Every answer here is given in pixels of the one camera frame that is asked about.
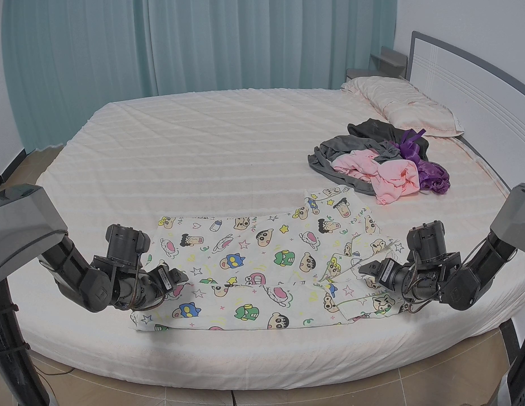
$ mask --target tile floor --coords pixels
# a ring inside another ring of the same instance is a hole
[[[5,186],[35,183],[60,149],[33,152]],[[32,352],[44,372],[69,370],[61,363]],[[47,376],[59,406],[480,406],[487,402],[507,371],[509,361],[499,328],[468,338],[422,361],[354,382],[314,388],[266,391],[193,390],[141,385],[96,376],[75,369],[69,375]],[[0,405],[15,405],[0,377]]]

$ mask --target baseboard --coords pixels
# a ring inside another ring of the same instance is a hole
[[[16,158],[12,160],[12,162],[7,166],[1,175],[3,182],[7,182],[7,179],[11,177],[11,174],[14,173],[16,168],[22,163],[26,156],[28,156],[28,154],[25,152],[25,149],[22,149],[22,151],[16,155]]]
[[[507,349],[509,363],[512,364],[518,356],[518,352],[520,350],[520,343],[518,342],[518,337],[516,336],[516,329],[514,328],[513,321],[511,319],[504,321],[500,325],[500,330],[501,334],[503,335],[505,348]]]

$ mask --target dark gray garment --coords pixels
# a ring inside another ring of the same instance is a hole
[[[330,163],[340,155],[366,149],[373,149],[379,153],[379,156],[375,157],[374,160],[380,164],[394,159],[403,159],[400,156],[400,150],[388,141],[378,143],[375,140],[356,137],[355,135],[338,135],[333,139],[323,141],[319,147],[315,147],[313,155],[307,156],[307,162],[316,172],[338,185],[350,186],[358,193],[375,195],[371,183],[338,173],[330,166]]]

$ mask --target pillow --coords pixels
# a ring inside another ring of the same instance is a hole
[[[341,86],[360,91],[392,125],[399,129],[426,130],[426,135],[456,137],[462,125],[443,105],[429,99],[407,80],[388,77],[359,77]]]

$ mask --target curtain fold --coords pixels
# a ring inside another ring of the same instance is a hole
[[[396,0],[4,0],[5,78],[27,151],[108,102],[339,88],[392,47]]]

